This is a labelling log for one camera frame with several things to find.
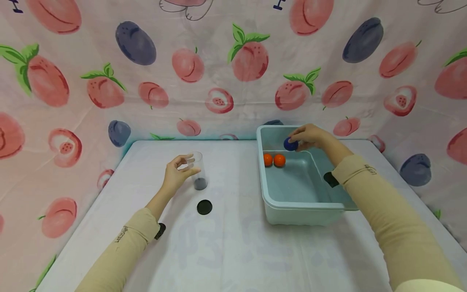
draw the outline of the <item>black disc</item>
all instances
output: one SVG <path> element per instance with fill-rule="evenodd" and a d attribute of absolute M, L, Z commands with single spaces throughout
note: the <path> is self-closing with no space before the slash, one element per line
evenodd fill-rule
<path fill-rule="evenodd" d="M 207 215 L 212 211 L 212 204 L 208 200 L 202 200 L 198 203 L 196 209 L 201 215 Z"/>

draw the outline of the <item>blue ball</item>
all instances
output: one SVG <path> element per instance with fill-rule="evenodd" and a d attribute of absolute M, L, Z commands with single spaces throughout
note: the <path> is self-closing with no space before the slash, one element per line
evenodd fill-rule
<path fill-rule="evenodd" d="M 287 139 L 284 140 L 284 148 L 287 151 L 295 151 L 298 148 L 298 141 L 295 141 L 294 143 L 289 143 L 290 137 L 287 137 Z"/>

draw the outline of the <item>plum print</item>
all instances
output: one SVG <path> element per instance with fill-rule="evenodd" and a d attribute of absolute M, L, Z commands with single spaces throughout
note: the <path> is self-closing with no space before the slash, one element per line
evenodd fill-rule
<path fill-rule="evenodd" d="M 97 188 L 99 189 L 99 191 L 102 191 L 104 186 L 106 186 L 110 177 L 113 175 L 113 172 L 114 171 L 112 169 L 106 169 L 99 175 L 99 178 L 97 180 Z"/>
<path fill-rule="evenodd" d="M 446 152 L 450 158 L 467 165 L 467 128 L 458 132 L 449 141 Z"/>
<path fill-rule="evenodd" d="M 31 13 L 48 30 L 66 35 L 79 30 L 81 13 L 75 0 L 26 0 Z"/>
<path fill-rule="evenodd" d="M 243 30 L 233 24 L 233 38 L 235 44 L 230 49 L 227 61 L 232 62 L 233 74 L 244 82 L 261 78 L 269 64 L 269 54 L 261 44 L 269 35 L 250 33 L 245 35 Z"/>
<path fill-rule="evenodd" d="M 141 99 L 155 108 L 164 108 L 169 104 L 169 96 L 165 90 L 152 82 L 143 82 L 138 87 L 138 94 Z"/>
<path fill-rule="evenodd" d="M 147 66 L 156 60 L 154 43 L 136 23 L 120 23 L 115 31 L 115 39 L 121 52 L 133 63 Z"/>
<path fill-rule="evenodd" d="M 410 85 L 401 86 L 384 99 L 384 108 L 396 116 L 403 117 L 412 111 L 416 101 L 417 89 Z"/>
<path fill-rule="evenodd" d="M 415 45 L 406 42 L 393 48 L 381 61 L 379 73 L 383 78 L 391 78 L 404 72 L 417 58 L 417 47 L 422 41 Z"/>
<path fill-rule="evenodd" d="M 365 21 L 348 40 L 342 58 L 347 63 L 359 63 L 373 54 L 384 35 L 381 20 L 373 17 Z"/>
<path fill-rule="evenodd" d="M 73 132 L 61 128 L 50 132 L 49 147 L 55 153 L 54 163 L 59 167 L 74 166 L 83 150 L 80 139 Z"/>
<path fill-rule="evenodd" d="M 337 81 L 329 85 L 321 97 L 323 110 L 327 107 L 339 107 L 346 103 L 352 96 L 354 86 L 350 81 Z"/>
<path fill-rule="evenodd" d="M 201 133 L 201 126 L 193 120 L 180 119 L 177 123 L 177 130 L 188 137 L 198 136 Z"/>
<path fill-rule="evenodd" d="M 110 63 L 106 63 L 103 71 L 90 71 L 80 76 L 82 79 L 89 79 L 87 82 L 89 98 L 99 108 L 116 107 L 125 101 L 122 90 L 127 89 L 113 76 L 113 73 Z"/>
<path fill-rule="evenodd" d="M 14 64 L 16 78 L 24 92 L 33 93 L 51 107 L 68 103 L 70 90 L 62 72 L 49 60 L 38 55 L 37 43 L 26 46 L 21 53 L 12 47 L 0 45 L 0 54 Z"/>
<path fill-rule="evenodd" d="M 188 20 L 198 21 L 207 14 L 212 2 L 213 0 L 159 0 L 159 6 L 165 12 L 185 11 Z"/>
<path fill-rule="evenodd" d="M 52 265 L 55 263 L 55 260 L 57 259 L 57 255 L 54 255 L 52 257 L 52 259 L 50 260 L 50 262 L 47 264 L 47 266 L 45 267 L 45 269 L 42 271 L 41 275 L 39 276 L 39 278 L 37 279 L 36 283 L 35 283 L 35 287 L 34 289 L 31 289 L 29 290 L 29 292 L 35 292 L 37 290 L 37 288 L 39 287 L 39 284 L 42 282 L 42 280 L 44 280 L 45 278 L 45 275 L 47 275 L 47 273 L 49 272 L 50 268 L 52 267 Z"/>
<path fill-rule="evenodd" d="M 115 147 L 123 147 L 131 135 L 130 126 L 123 121 L 111 121 L 109 123 L 109 139 Z"/>
<path fill-rule="evenodd" d="M 222 134 L 219 136 L 221 140 L 238 140 L 238 137 L 234 134 Z"/>
<path fill-rule="evenodd" d="M 283 126 L 284 123 L 281 120 L 272 120 L 272 121 L 267 121 L 263 125 L 280 125 Z"/>
<path fill-rule="evenodd" d="M 3 216 L 0 214 L 0 234 L 3 231 L 4 224 L 5 224 L 5 220 L 3 219 Z"/>
<path fill-rule="evenodd" d="M 286 74 L 288 82 L 282 84 L 276 91 L 276 106 L 283 111 L 299 108 L 314 94 L 313 81 L 318 77 L 321 67 L 312 70 L 306 76 L 302 74 Z"/>
<path fill-rule="evenodd" d="M 440 95 L 453 100 L 467 99 L 467 48 L 452 56 L 435 82 Z"/>
<path fill-rule="evenodd" d="M 289 21 L 293 32 L 309 36 L 324 26 L 333 11 L 334 0 L 294 0 Z"/>
<path fill-rule="evenodd" d="M 373 143 L 373 145 L 376 146 L 376 148 L 378 148 L 381 153 L 386 150 L 386 144 L 377 135 L 371 135 L 368 139 Z"/>
<path fill-rule="evenodd" d="M 411 186 L 423 186 L 432 178 L 431 162 L 425 154 L 415 154 L 407 159 L 399 171 L 401 177 Z"/>
<path fill-rule="evenodd" d="M 225 114 L 234 108 L 234 99 L 226 90 L 216 87 L 209 91 L 205 105 L 215 114 Z"/>
<path fill-rule="evenodd" d="M 54 200 L 42 220 L 42 234 L 48 238 L 58 238 L 65 234 L 76 219 L 78 208 L 72 198 L 58 198 Z"/>
<path fill-rule="evenodd" d="M 204 75 L 204 63 L 195 51 L 189 49 L 179 49 L 172 55 L 172 66 L 175 73 L 186 83 L 195 83 L 201 80 Z"/>
<path fill-rule="evenodd" d="M 333 133 L 336 136 L 349 136 L 358 128 L 360 127 L 360 119 L 359 118 L 348 118 L 346 117 L 345 120 L 341 120 L 337 123 L 334 127 Z"/>
<path fill-rule="evenodd" d="M 17 120 L 0 112 L 0 159 L 13 157 L 22 149 L 26 138 Z"/>

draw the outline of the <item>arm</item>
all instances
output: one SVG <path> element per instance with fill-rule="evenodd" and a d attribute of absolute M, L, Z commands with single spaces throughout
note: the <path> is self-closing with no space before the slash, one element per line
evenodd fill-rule
<path fill-rule="evenodd" d="M 164 183 L 145 208 L 138 210 L 123 226 L 120 234 L 100 255 L 76 289 L 77 292 L 122 291 L 136 262 L 159 232 L 157 220 L 179 187 L 200 170 L 188 167 L 187 156 L 178 156 L 167 164 Z"/>
<path fill-rule="evenodd" d="M 352 197 L 375 233 L 395 290 L 401 283 L 430 279 L 462 289 L 457 275 L 415 210 L 365 160 L 331 134 L 305 125 L 291 135 L 298 150 L 320 147 L 336 169 L 334 177 Z"/>

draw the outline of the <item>black puck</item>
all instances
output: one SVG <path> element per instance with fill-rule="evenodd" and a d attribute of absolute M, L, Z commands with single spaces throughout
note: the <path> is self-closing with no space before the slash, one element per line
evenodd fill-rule
<path fill-rule="evenodd" d="M 208 200 L 202 200 L 198 203 L 196 209 L 201 215 L 207 215 L 212 211 L 212 204 Z"/>
<path fill-rule="evenodd" d="M 159 232 L 156 234 L 156 236 L 154 237 L 154 239 L 158 240 L 159 238 L 161 238 L 162 234 L 164 234 L 164 231 L 166 230 L 166 226 L 164 223 L 159 223 L 159 226 L 161 227 L 159 229 Z"/>

